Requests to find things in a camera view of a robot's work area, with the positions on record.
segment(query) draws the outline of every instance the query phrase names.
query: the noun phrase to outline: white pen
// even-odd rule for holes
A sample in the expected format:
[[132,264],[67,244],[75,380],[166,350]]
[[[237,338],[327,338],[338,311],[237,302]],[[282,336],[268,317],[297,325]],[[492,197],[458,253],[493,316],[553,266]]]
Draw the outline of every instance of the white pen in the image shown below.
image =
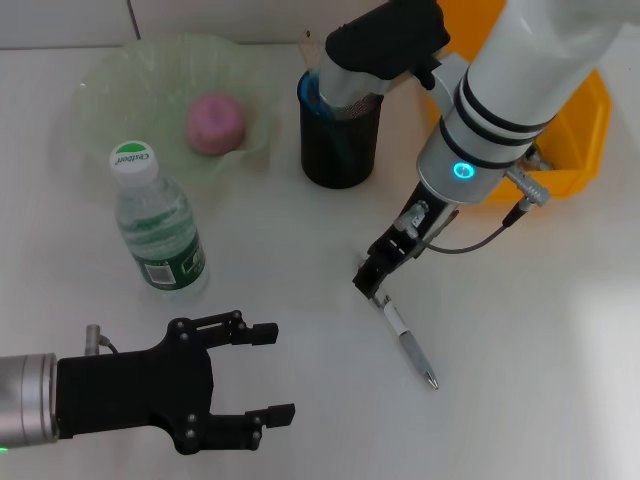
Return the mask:
[[433,373],[433,369],[431,368],[427,357],[425,357],[420,345],[413,336],[413,333],[411,333],[411,330],[409,330],[402,320],[402,317],[400,317],[396,307],[393,306],[389,295],[380,288],[371,301],[384,313],[385,318],[398,335],[400,344],[404,348],[405,352],[407,352],[411,363],[416,367],[418,373],[426,378],[433,388],[438,390],[438,388],[440,388],[438,386],[438,380],[436,380],[436,376]]

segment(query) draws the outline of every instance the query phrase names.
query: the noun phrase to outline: pink ball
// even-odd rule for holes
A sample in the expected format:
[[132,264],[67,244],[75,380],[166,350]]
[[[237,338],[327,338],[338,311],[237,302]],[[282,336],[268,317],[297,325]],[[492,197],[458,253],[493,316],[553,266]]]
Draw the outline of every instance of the pink ball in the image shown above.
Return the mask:
[[205,155],[223,155],[240,146],[246,131],[238,103],[223,93],[208,93],[193,102],[187,116],[187,138]]

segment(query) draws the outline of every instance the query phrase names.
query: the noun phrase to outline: yellow container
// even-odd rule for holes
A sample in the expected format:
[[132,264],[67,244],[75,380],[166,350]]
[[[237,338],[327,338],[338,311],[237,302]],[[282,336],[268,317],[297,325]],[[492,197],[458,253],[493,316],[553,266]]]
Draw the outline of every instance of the yellow container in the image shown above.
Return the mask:
[[[459,0],[439,0],[451,35],[447,51],[472,61],[505,3],[505,0],[468,1],[460,8]],[[433,128],[440,112],[431,99],[427,100],[427,116],[429,127]],[[553,198],[578,193],[598,176],[610,116],[611,98],[600,75],[594,71],[537,140],[542,154],[555,170],[530,173],[549,189]],[[505,179],[487,202],[516,202],[521,197]]]

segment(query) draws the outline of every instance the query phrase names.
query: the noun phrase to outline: water bottle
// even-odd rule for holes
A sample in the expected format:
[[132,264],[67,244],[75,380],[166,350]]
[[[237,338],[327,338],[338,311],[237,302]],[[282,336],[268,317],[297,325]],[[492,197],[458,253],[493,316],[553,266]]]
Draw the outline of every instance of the water bottle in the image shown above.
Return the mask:
[[202,291],[208,269],[184,192],[160,173],[144,142],[118,145],[110,165],[120,186],[118,228],[144,280],[168,298]]

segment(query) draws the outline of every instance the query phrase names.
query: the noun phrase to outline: white table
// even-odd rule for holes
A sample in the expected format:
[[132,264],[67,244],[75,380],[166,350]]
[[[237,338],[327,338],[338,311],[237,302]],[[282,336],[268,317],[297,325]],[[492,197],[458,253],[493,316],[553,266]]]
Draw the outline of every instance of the white table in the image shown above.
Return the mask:
[[[68,102],[110,50],[0,52],[0,353],[81,355],[88,323],[121,351],[140,350],[175,316],[239,308],[251,324],[277,322],[280,338],[211,351],[212,412],[295,402],[293,424],[267,431],[255,453],[192,457],[151,427],[86,435],[9,452],[0,478],[637,478],[640,162],[629,129],[640,132],[640,95],[628,68],[640,71],[640,55],[632,44],[605,61],[624,105],[586,193],[534,211],[472,255],[426,253],[388,280],[438,392],[351,287],[355,252],[417,182],[426,133],[415,87],[385,100],[371,178],[330,191],[300,167],[297,48],[257,48],[284,92],[270,166],[232,169],[212,195],[193,195],[212,279],[206,298],[185,307],[145,293],[109,189],[79,182]],[[465,211],[438,243],[475,243],[508,208]]]

